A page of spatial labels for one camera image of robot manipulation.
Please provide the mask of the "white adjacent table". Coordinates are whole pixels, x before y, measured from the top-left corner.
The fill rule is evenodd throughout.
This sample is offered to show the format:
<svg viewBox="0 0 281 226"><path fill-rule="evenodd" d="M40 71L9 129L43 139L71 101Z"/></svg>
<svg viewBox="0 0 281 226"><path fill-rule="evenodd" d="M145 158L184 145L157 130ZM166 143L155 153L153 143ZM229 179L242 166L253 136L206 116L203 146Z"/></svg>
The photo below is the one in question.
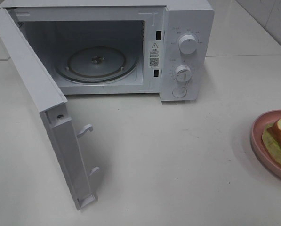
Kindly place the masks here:
<svg viewBox="0 0 281 226"><path fill-rule="evenodd" d="M281 45L235 0L210 0L207 57L281 55Z"/></svg>

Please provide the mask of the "white bread sandwich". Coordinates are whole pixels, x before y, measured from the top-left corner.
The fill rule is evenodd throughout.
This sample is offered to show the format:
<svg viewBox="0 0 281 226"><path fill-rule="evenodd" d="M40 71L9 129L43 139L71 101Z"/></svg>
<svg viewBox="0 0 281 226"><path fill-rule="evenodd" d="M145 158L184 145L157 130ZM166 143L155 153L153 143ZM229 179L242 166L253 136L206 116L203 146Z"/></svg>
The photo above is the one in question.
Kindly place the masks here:
<svg viewBox="0 0 281 226"><path fill-rule="evenodd" d="M262 141L270 157L281 165L281 118L265 127Z"/></svg>

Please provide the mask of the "pink round plate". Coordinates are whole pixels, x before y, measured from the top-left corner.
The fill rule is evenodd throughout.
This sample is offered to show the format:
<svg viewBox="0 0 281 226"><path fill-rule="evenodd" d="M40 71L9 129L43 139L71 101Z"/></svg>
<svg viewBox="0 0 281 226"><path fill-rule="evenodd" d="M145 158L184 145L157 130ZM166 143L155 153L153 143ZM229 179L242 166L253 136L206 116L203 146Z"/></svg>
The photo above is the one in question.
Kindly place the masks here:
<svg viewBox="0 0 281 226"><path fill-rule="evenodd" d="M281 109L265 112L258 116L252 124L250 142L252 150L260 163L272 174L281 179L281 165L268 153L262 141L264 128L281 118Z"/></svg>

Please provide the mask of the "white timer knob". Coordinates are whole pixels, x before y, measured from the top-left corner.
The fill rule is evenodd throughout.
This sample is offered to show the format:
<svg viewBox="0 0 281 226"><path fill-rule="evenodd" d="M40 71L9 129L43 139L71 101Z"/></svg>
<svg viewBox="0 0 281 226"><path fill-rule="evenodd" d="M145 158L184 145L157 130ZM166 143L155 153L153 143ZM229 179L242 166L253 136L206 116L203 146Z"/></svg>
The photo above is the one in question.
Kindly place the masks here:
<svg viewBox="0 0 281 226"><path fill-rule="evenodd" d="M192 78L192 71L187 65L180 65L175 69L176 80L178 82L187 82Z"/></svg>

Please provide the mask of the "glass microwave turntable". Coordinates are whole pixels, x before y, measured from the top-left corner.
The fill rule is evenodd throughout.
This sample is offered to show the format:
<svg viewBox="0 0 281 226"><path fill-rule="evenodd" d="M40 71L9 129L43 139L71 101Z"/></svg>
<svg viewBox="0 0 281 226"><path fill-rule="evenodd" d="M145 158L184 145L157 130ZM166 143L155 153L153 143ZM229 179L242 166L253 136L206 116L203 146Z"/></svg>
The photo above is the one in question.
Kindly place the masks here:
<svg viewBox="0 0 281 226"><path fill-rule="evenodd" d="M102 83L124 77L135 69L139 56L110 46L93 46L64 56L56 71L72 82Z"/></svg>

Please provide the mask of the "white warning label sticker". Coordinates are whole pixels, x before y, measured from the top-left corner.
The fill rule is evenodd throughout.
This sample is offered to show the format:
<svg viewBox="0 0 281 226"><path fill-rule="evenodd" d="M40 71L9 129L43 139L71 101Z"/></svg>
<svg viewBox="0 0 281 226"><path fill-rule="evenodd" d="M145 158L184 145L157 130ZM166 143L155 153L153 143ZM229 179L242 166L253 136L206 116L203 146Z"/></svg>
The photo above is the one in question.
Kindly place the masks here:
<svg viewBox="0 0 281 226"><path fill-rule="evenodd" d="M162 65L163 41L153 40L148 42L147 59L148 68L158 69Z"/></svg>

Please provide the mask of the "white microwave oven body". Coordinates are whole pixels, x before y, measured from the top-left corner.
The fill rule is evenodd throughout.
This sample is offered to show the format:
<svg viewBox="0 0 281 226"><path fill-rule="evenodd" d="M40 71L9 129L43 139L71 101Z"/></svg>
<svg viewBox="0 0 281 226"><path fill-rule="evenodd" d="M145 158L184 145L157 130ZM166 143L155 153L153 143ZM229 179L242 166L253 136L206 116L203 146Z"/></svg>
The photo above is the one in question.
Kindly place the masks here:
<svg viewBox="0 0 281 226"><path fill-rule="evenodd" d="M197 97L214 10L206 0L5 0L6 9L64 96L157 93L162 101ZM182 54L178 40L187 33L197 49ZM162 65L148 68L148 42L163 41ZM55 69L64 56L93 46L110 46L139 56L133 71L102 83L67 80ZM187 65L192 78L176 80L175 69ZM185 87L185 97L172 91Z"/></svg>

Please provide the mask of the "white microwave door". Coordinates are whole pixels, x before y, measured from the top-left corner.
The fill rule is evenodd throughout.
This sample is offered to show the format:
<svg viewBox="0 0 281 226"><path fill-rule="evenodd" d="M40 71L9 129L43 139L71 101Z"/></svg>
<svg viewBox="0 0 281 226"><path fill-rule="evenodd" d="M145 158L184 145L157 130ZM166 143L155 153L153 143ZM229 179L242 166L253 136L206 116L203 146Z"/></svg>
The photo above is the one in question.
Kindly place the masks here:
<svg viewBox="0 0 281 226"><path fill-rule="evenodd" d="M66 97L6 9L0 9L0 39L39 112L74 204L80 210L96 199L89 179L99 167L86 170L78 142L93 127L88 124L75 131Z"/></svg>

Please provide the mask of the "round door release button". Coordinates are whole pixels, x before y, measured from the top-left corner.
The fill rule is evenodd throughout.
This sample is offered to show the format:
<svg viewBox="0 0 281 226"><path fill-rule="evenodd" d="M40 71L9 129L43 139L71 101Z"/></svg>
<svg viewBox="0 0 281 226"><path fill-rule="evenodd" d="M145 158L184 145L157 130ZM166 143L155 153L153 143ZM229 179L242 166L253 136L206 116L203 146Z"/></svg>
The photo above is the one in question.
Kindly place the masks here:
<svg viewBox="0 0 281 226"><path fill-rule="evenodd" d="M187 89L185 87L177 87L172 91L172 94L176 98L182 98L186 96Z"/></svg>

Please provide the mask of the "white upper power knob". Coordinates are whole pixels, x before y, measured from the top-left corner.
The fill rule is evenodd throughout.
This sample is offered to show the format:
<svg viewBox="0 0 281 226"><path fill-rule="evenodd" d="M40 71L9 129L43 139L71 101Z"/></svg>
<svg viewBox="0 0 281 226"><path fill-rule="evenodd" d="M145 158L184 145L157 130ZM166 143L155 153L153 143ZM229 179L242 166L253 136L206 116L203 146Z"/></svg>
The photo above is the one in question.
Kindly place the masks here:
<svg viewBox="0 0 281 226"><path fill-rule="evenodd" d="M182 54L190 55L197 49L198 40L194 34L187 33L178 40L179 50Z"/></svg>

